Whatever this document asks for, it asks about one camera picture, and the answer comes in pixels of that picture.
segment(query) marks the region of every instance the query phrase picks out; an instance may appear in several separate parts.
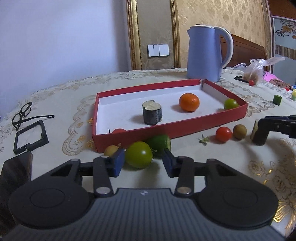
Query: white wall switch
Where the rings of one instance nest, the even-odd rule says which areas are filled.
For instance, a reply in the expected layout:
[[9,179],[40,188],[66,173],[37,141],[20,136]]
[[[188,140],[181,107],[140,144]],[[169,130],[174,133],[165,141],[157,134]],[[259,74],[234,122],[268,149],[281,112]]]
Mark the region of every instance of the white wall switch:
[[149,57],[159,56],[159,45],[158,44],[147,45],[147,49],[148,49],[148,56]]
[[160,44],[159,45],[159,56],[169,56],[170,50],[168,48],[168,44]]

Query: tablecloth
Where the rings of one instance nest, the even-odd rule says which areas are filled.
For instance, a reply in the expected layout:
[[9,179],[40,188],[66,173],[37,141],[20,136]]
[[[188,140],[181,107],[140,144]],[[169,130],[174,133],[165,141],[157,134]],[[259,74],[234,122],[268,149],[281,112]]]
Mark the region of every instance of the tablecloth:
[[[254,121],[267,115],[296,114],[296,102],[291,94],[277,86],[263,82],[256,86],[234,80],[242,75],[237,70],[222,70],[218,85],[230,90],[248,102],[246,117],[226,124],[233,129],[244,124],[250,135]],[[55,115],[54,119],[44,119],[49,143],[34,151],[32,178],[36,178],[72,158],[82,162],[92,161],[98,154],[91,138],[93,111],[96,93],[111,89],[186,79],[186,69],[166,69],[152,71],[130,71],[89,77],[67,82],[38,91],[0,120],[0,167],[5,160],[12,158],[16,130],[11,125],[12,117],[27,102],[32,101],[32,111],[28,117]],[[281,95],[282,103],[272,103],[275,94]],[[23,123],[21,128],[34,123],[36,119]],[[255,146],[247,136],[242,141],[230,140],[225,144],[210,142],[203,146],[199,143],[201,135],[214,136],[216,128],[192,135],[175,138],[172,153],[175,156],[189,156],[195,161],[205,162],[216,158],[238,171],[270,187],[278,196],[279,207],[272,226],[283,235],[288,235],[296,222],[296,140],[286,135],[271,132],[264,146]],[[40,139],[39,127],[32,129],[19,138],[19,145]],[[123,188],[165,188],[174,190],[177,179],[170,179],[161,160],[154,159],[144,170],[125,167],[118,178],[111,178],[114,190]],[[92,178],[83,178],[83,187],[92,191]],[[203,177],[195,177],[195,192],[205,187]]]

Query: orange fruit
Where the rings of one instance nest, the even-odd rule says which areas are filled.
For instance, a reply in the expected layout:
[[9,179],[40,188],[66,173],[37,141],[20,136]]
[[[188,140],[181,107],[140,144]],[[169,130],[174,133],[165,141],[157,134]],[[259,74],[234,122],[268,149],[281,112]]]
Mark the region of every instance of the orange fruit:
[[199,107],[200,100],[196,95],[186,93],[181,95],[179,99],[179,105],[183,110],[193,112]]

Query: gray ribbed panel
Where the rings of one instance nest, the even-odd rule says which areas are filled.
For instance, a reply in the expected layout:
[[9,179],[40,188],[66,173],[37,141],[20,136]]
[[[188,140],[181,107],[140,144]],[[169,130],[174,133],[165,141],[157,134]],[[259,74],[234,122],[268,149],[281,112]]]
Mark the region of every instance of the gray ribbed panel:
[[281,241],[272,227],[238,231],[207,220],[190,199],[170,189],[119,189],[97,199],[80,220],[62,228],[35,230],[18,225],[4,241]]

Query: black glasses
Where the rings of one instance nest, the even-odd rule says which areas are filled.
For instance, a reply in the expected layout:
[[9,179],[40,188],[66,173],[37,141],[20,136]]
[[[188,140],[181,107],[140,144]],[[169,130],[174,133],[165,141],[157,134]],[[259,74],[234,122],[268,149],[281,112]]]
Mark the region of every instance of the black glasses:
[[20,109],[20,111],[13,117],[11,124],[15,127],[16,131],[20,128],[20,125],[26,121],[29,121],[29,120],[32,120],[35,118],[42,118],[42,117],[51,118],[51,119],[54,118],[54,115],[40,115],[40,116],[35,116],[35,117],[31,117],[31,118],[23,120],[22,118],[26,117],[30,113],[31,105],[32,105],[32,102],[25,104]]

